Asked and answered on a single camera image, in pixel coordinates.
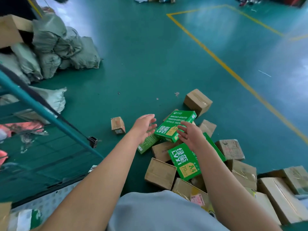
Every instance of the hand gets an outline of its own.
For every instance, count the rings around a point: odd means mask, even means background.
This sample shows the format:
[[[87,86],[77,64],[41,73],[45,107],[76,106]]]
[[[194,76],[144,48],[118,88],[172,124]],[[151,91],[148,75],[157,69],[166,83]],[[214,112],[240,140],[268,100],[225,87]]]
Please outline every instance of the hand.
[[[156,122],[155,114],[143,115],[135,121],[135,124],[130,131],[138,138],[140,143],[143,143],[145,138],[150,136],[155,132],[155,127],[157,124],[152,124]]]
[[[178,125],[179,128],[177,132],[179,133],[179,139],[189,147],[191,151],[194,152],[194,148],[200,140],[205,140],[202,131],[199,127],[195,126],[189,122],[181,122],[182,125]]]

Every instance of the pile of boxes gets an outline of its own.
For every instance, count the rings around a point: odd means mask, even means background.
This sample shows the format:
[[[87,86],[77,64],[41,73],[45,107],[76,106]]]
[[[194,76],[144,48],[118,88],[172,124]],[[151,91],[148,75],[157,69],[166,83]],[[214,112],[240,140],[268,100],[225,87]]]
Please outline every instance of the pile of boxes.
[[[138,146],[141,154],[149,148],[152,148],[154,154],[144,178],[147,182],[172,190],[188,201],[198,204],[215,217],[197,157],[179,140],[176,132],[181,121],[194,123],[195,118],[210,108],[212,101],[195,89],[186,95],[184,104],[191,111],[175,109],[163,120],[154,134]],[[113,131],[117,133],[117,130],[124,130],[125,133],[121,118],[112,119],[111,123],[115,120],[118,120],[118,124],[112,124]],[[216,125],[207,120],[203,120],[199,128],[235,178],[264,208],[268,216],[279,225],[308,221],[308,210],[295,197],[308,195],[308,173],[303,166],[257,175],[255,167],[241,162],[245,155],[237,140],[219,140],[214,143],[211,137]]]

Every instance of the black clip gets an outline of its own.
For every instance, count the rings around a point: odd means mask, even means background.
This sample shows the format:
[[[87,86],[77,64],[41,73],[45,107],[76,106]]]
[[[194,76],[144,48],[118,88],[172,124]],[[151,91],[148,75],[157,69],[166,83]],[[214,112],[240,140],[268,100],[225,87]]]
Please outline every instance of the black clip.
[[[95,137],[93,137],[93,136],[90,136],[90,137],[88,138],[88,140],[89,140],[89,142],[90,142],[90,146],[91,146],[92,148],[96,148],[96,146],[97,146],[97,138],[95,138]]]

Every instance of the forearm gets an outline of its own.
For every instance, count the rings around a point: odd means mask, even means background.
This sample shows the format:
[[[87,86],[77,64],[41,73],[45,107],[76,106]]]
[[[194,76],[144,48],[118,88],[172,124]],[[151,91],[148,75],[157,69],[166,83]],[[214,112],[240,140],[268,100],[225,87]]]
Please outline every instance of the forearm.
[[[231,231],[280,230],[203,138],[195,149],[217,219]]]
[[[109,155],[63,200],[41,230],[105,230],[138,147],[128,132]]]

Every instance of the yellow label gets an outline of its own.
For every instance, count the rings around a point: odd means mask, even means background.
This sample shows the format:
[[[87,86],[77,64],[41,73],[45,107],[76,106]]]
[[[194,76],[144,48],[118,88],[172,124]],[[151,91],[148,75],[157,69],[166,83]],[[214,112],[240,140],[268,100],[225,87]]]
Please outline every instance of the yellow label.
[[[188,177],[189,175],[191,175],[191,174],[193,174],[194,172],[197,171],[195,165],[191,162],[181,166],[180,170],[181,170],[184,177]]]
[[[166,133],[166,135],[172,136],[177,129],[178,128],[176,126],[170,128],[170,130]]]

